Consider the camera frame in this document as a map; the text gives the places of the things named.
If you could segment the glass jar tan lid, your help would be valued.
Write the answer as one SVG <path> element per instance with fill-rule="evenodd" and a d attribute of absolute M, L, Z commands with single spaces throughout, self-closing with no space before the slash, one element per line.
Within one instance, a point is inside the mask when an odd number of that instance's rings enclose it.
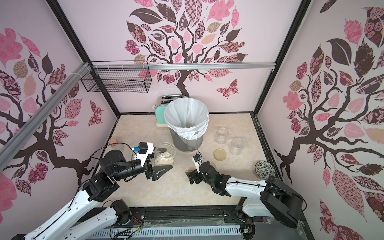
<path fill-rule="evenodd" d="M 240 155 L 245 146 L 244 140 L 242 138 L 233 138 L 231 141 L 230 152 L 233 155 Z"/>
<path fill-rule="evenodd" d="M 220 145 L 223 145 L 227 142 L 229 136 L 229 131 L 226 128 L 219 128 L 216 131 L 216 142 Z"/>
<path fill-rule="evenodd" d="M 171 143 L 161 143 L 155 149 L 155 166 L 173 166 L 176 148 Z"/>

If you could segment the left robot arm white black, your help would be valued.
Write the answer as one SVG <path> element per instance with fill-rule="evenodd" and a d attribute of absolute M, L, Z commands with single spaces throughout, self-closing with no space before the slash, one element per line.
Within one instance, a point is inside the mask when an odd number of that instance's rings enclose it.
<path fill-rule="evenodd" d="M 147 179 L 158 180 L 172 166 L 152 166 L 157 148 L 144 143 L 134 148 L 133 159 L 128 162 L 119 150 L 111 150 L 99 159 L 101 170 L 85 181 L 74 198 L 49 220 L 25 236 L 16 235 L 16 240 L 83 240 L 93 233 L 114 224 L 125 225 L 133 217 L 123 200 L 114 201 L 110 207 L 96 216 L 77 225 L 85 214 L 103 203 L 118 188 L 118 181 L 128 182 L 141 173 Z"/>

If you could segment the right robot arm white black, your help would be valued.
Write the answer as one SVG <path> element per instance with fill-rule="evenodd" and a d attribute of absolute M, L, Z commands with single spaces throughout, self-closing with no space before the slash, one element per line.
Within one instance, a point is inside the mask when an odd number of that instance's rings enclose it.
<path fill-rule="evenodd" d="M 248 217 L 273 217 L 286 227 L 298 227 L 304 198 L 276 177 L 248 181 L 220 174 L 210 162 L 196 164 L 186 172 L 190 184 L 204 182 L 219 196 L 241 197 L 240 210 Z"/>

